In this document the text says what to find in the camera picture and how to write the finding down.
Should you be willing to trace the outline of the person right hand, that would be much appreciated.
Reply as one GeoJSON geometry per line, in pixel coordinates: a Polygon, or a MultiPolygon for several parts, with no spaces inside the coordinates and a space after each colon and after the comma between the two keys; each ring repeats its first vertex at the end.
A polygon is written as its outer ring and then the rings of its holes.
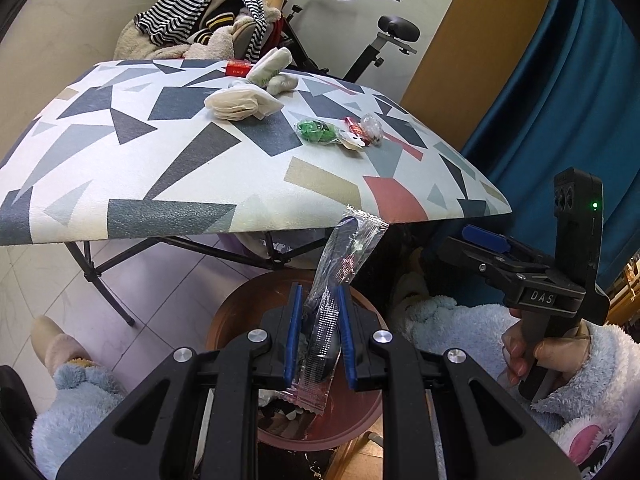
{"type": "Polygon", "coordinates": [[[565,386],[585,365],[590,352],[591,335],[585,321],[560,338],[544,338],[534,346],[528,344],[522,331],[522,312],[510,309],[509,313],[519,321],[501,336],[502,354],[506,368],[498,383],[510,388],[517,385],[529,372],[533,362],[552,370],[555,381],[549,387],[552,392],[565,386]]]}

